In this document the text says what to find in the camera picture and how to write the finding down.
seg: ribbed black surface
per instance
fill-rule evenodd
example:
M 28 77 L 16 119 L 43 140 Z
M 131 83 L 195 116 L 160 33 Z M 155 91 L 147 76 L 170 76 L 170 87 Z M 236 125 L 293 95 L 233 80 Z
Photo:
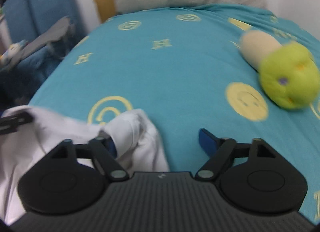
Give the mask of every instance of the ribbed black surface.
M 313 225 L 297 212 L 259 217 L 241 212 L 214 185 L 189 173 L 136 173 L 109 186 L 102 198 L 78 213 L 47 217 L 27 213 L 11 226 L 32 232 L 304 232 Z

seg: mattress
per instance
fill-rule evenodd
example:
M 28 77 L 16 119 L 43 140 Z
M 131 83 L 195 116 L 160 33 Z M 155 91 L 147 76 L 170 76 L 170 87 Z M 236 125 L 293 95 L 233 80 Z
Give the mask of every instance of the mattress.
M 104 124 L 132 108 L 158 128 L 172 171 L 195 173 L 208 156 L 198 144 L 206 128 L 248 143 L 263 138 L 307 179 L 300 209 L 320 219 L 320 112 L 286 111 L 261 90 L 239 40 L 259 29 L 280 43 L 298 41 L 320 64 L 320 43 L 295 23 L 241 5 L 163 8 L 119 15 L 84 38 L 31 101 L 66 116 Z

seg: purple nose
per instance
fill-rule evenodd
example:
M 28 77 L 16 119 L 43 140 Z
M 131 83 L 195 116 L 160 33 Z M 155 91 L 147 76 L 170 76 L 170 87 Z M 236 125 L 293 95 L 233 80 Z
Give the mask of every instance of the purple nose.
M 280 83 L 280 85 L 286 85 L 288 84 L 288 79 L 287 78 L 281 78 L 278 80 L 278 82 Z

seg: green plush toy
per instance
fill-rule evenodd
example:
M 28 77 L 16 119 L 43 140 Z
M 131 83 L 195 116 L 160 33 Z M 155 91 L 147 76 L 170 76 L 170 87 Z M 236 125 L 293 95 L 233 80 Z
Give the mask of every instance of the green plush toy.
M 308 106 L 320 92 L 320 72 L 311 52 L 297 42 L 282 46 L 262 31 L 249 31 L 241 39 L 244 59 L 259 72 L 260 84 L 278 106 Z

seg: screw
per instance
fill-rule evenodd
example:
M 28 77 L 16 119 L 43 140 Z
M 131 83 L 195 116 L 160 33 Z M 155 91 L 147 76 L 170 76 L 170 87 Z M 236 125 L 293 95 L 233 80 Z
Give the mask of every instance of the screw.
M 122 179 L 127 175 L 127 173 L 123 170 L 115 170 L 111 172 L 111 176 L 115 179 Z
M 203 179 L 209 179 L 209 178 L 212 178 L 214 176 L 214 173 L 212 171 L 209 171 L 209 170 L 202 170 L 202 171 L 198 172 L 198 176 L 200 178 L 203 178 Z

